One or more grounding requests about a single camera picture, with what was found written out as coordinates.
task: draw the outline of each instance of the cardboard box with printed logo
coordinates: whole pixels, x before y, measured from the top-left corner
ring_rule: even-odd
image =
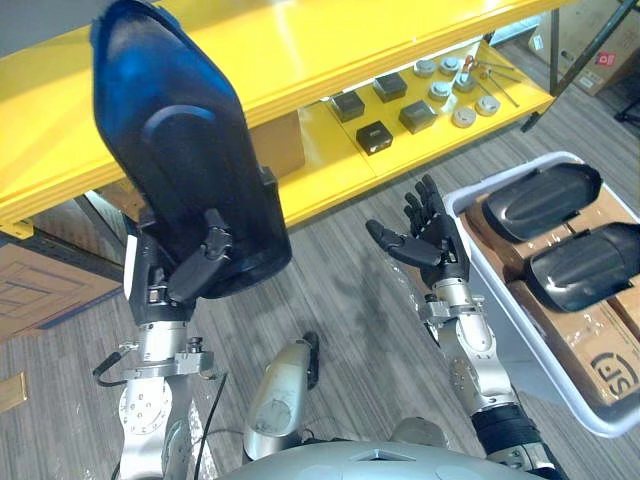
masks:
[[[540,304],[524,282],[508,288],[589,403],[611,405],[640,389],[640,343],[606,301],[559,313]]]

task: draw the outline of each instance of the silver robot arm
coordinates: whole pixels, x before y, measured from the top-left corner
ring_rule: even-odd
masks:
[[[433,292],[426,297],[428,323],[437,330],[451,385],[487,459],[543,478],[567,478],[500,363],[483,299],[469,291],[469,258],[435,183],[425,176],[416,191],[419,200],[411,193],[405,196],[411,235],[399,235],[375,220],[367,222],[367,229],[389,255],[419,268]]]
[[[220,245],[220,259],[230,244]],[[172,299],[163,269],[162,251],[150,236],[130,236],[125,260],[125,295],[138,326],[138,341],[120,346],[94,371],[99,385],[126,384],[119,404],[124,432],[120,459],[122,480],[175,479],[187,476],[191,456],[189,376],[214,377],[213,352],[203,351],[202,338],[187,337],[195,299]],[[101,376],[124,355],[136,351],[138,360],[121,379]]]

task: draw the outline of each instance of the floor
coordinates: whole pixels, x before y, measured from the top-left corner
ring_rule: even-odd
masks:
[[[517,42],[500,49],[547,84],[544,65]],[[426,172],[448,192],[555,150],[570,150],[597,167],[638,211],[640,140],[612,114],[609,104],[572,86],[530,133],[505,128],[295,228],[294,259],[283,272],[231,298],[200,301],[192,332],[205,338],[218,368],[230,374],[211,427],[215,466],[210,462],[208,478],[240,465],[238,431],[264,367],[308,329],[322,341],[320,382],[304,419],[316,436],[385,439],[401,418],[421,415],[445,430],[454,450],[481,456],[406,280],[375,247],[364,222],[375,217],[402,230],[402,197]],[[2,345],[0,378],[24,370],[30,390],[26,403],[0,415],[3,478],[109,478],[122,441],[120,389],[97,387],[90,371],[133,334],[119,295],[38,337]],[[201,417],[215,389],[195,382]],[[637,478],[640,427],[603,439],[585,431],[564,406],[529,395],[522,401],[572,479]]]

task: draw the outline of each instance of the metal joint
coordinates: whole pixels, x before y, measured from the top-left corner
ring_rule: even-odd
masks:
[[[506,465],[514,470],[529,472],[539,468],[555,468],[540,442],[517,445],[493,452],[487,460]]]
[[[175,375],[200,374],[205,378],[213,378],[213,352],[187,353],[179,352],[173,359],[161,362],[149,362],[122,373],[124,380],[141,378],[171,377]]]

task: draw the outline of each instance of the metal bracket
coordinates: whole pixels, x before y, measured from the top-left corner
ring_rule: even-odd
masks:
[[[174,358],[162,362],[145,362],[133,369],[122,372],[123,380],[140,378],[171,377],[174,375],[199,374],[204,378],[213,378],[213,352],[179,352]]]

